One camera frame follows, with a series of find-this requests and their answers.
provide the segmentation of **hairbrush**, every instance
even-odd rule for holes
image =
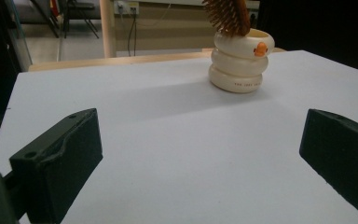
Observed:
[[[245,0],[203,0],[208,18],[222,35],[247,35],[251,30]]]

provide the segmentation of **white plastic ring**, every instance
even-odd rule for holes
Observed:
[[[275,41],[266,32],[251,29],[246,36],[214,35],[214,44],[225,54],[247,59],[267,57],[275,48]]]
[[[217,70],[213,64],[209,67],[209,78],[220,89],[236,93],[255,91],[263,81],[261,74],[256,77],[235,77]]]
[[[213,65],[220,71],[238,77],[255,77],[266,71],[269,58],[243,59],[229,56],[219,49],[214,49],[211,54]]]

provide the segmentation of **gray floor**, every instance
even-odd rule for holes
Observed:
[[[71,21],[66,38],[63,32],[56,38],[46,25],[22,25],[33,64],[103,58],[101,21],[92,22],[100,38],[84,21]]]

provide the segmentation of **chair leg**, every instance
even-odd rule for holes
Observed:
[[[39,4],[36,3],[35,0],[31,0],[31,2],[34,4],[34,6],[36,6],[37,11],[39,11],[40,15],[42,15],[43,19],[45,19],[45,21],[48,23],[50,30],[54,33],[56,38],[58,38],[59,36],[55,30],[53,22],[50,20],[50,18],[48,18],[48,16],[45,15],[45,13],[43,13],[42,8],[39,6]]]
[[[87,18],[86,14],[82,10],[78,9],[75,5],[74,5],[74,7],[75,7],[75,11],[77,12],[77,14],[79,16],[83,17],[84,22],[88,25],[88,27],[95,34],[95,36],[97,36],[97,38],[100,38],[100,37],[98,37],[97,33],[95,33],[97,31],[97,28],[94,26],[94,24],[92,24],[91,20],[89,18]]]

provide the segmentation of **white table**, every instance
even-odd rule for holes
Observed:
[[[309,108],[358,122],[358,70],[306,51],[273,53],[260,89],[235,94],[209,82],[210,64],[20,74],[0,172],[56,122],[96,107],[104,158],[63,223],[358,224],[358,211],[298,154]]]

